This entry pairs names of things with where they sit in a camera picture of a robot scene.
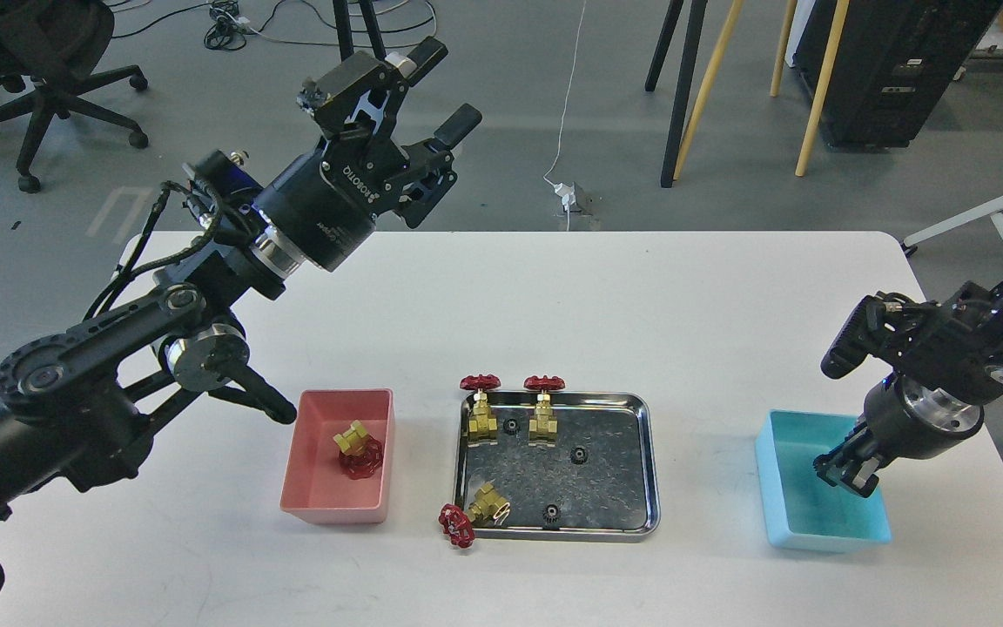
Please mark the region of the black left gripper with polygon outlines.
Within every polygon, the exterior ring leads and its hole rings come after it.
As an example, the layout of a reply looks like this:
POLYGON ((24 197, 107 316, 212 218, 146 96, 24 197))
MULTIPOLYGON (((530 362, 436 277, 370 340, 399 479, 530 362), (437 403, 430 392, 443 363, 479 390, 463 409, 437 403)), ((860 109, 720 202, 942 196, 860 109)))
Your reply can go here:
MULTIPOLYGON (((441 40, 426 37, 406 55, 378 59, 356 51, 326 75, 302 83, 296 104, 318 124, 323 139, 259 192, 253 207, 314 265, 329 273, 341 266, 374 233, 383 212, 377 202, 359 201, 327 181, 322 164, 329 142, 393 138, 407 91, 446 56, 441 40)), ((456 183, 454 148, 481 121, 477 108, 462 104, 431 138, 405 148, 407 165, 393 176, 393 211, 410 229, 421 226, 456 183)))

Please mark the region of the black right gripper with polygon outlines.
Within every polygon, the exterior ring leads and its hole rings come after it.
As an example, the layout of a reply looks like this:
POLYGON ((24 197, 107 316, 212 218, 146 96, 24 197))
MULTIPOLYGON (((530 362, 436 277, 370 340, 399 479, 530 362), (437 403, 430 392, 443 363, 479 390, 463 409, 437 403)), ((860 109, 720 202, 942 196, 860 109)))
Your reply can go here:
POLYGON ((895 459, 932 459, 975 436, 983 421, 979 406, 924 388, 906 374, 888 374, 867 394, 853 441, 820 454, 812 467, 831 487, 869 497, 881 468, 895 459))

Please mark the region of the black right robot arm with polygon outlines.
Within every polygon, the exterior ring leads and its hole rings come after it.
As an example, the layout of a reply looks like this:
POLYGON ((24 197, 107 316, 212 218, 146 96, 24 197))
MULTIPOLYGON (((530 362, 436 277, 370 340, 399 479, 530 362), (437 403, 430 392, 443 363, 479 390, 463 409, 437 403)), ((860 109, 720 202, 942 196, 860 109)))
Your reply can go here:
POLYGON ((821 361, 839 380, 872 356, 892 371, 869 390, 848 436, 813 460, 820 480, 868 497, 897 459, 926 460, 975 436, 1003 398, 1003 280, 964 283, 950 299, 866 296, 821 361))

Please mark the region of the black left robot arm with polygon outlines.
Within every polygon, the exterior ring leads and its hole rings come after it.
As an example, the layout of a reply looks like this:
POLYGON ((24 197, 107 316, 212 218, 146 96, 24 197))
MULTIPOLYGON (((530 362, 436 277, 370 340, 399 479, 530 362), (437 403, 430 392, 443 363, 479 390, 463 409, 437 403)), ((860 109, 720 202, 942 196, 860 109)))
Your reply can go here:
POLYGON ((407 92, 447 55, 428 37, 405 55, 349 52, 306 80, 296 102, 319 142, 270 184, 218 151, 186 167, 187 185, 163 184, 159 209, 182 194, 203 233, 140 265, 143 232, 80 324, 0 362, 0 520, 57 477, 81 492, 132 479, 156 433, 202 395, 295 421, 295 406, 250 366, 232 306, 252 290, 279 298, 304 263, 341 266, 382 213, 421 225, 456 183, 454 148, 482 119, 462 104, 430 138, 395 143, 407 92))

